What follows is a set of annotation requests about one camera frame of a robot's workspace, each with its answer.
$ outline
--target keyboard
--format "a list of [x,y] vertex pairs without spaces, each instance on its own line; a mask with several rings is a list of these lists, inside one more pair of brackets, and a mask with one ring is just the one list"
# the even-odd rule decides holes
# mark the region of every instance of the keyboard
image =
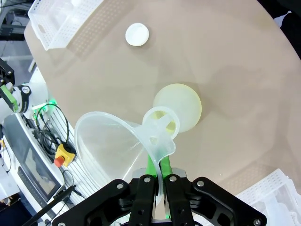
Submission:
[[[21,178],[21,180],[23,181],[23,183],[25,184],[26,188],[32,194],[32,196],[34,197],[34,199],[38,202],[38,204],[42,208],[44,208],[45,206],[47,206],[47,202],[39,194],[39,192],[37,191],[37,189],[33,186],[32,182],[28,179],[28,177],[26,176],[26,174],[24,173],[24,171],[23,171],[23,169],[21,167],[18,168],[18,175]],[[48,214],[48,216],[50,218],[54,218],[56,216],[56,214],[53,212],[53,210],[48,211],[47,214]]]

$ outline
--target screen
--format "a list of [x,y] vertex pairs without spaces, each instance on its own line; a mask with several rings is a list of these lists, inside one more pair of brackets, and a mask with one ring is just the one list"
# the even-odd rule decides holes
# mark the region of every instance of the screen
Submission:
[[55,187],[55,182],[51,180],[45,165],[39,162],[39,157],[35,156],[31,148],[29,148],[27,158],[25,159],[25,165],[45,193],[49,194]]

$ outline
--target basket handle hole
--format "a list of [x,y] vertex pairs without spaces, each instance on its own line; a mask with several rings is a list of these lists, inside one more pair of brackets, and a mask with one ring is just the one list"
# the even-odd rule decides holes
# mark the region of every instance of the basket handle hole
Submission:
[[38,24],[38,28],[39,28],[39,30],[40,30],[43,34],[46,33],[46,31],[45,31],[45,29],[44,29],[44,27],[43,27],[42,25]]

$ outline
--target bottle mouth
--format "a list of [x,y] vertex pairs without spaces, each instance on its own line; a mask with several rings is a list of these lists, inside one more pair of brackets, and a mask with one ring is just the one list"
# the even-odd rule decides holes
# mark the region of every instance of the bottle mouth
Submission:
[[143,117],[142,124],[147,120],[158,120],[158,123],[165,128],[166,132],[174,139],[180,129],[180,120],[173,110],[164,106],[151,108]]

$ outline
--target basket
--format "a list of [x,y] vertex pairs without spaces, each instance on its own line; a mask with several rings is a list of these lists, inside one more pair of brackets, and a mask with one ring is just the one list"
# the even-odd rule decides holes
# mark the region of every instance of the basket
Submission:
[[103,0],[35,0],[28,11],[45,50],[65,48]]

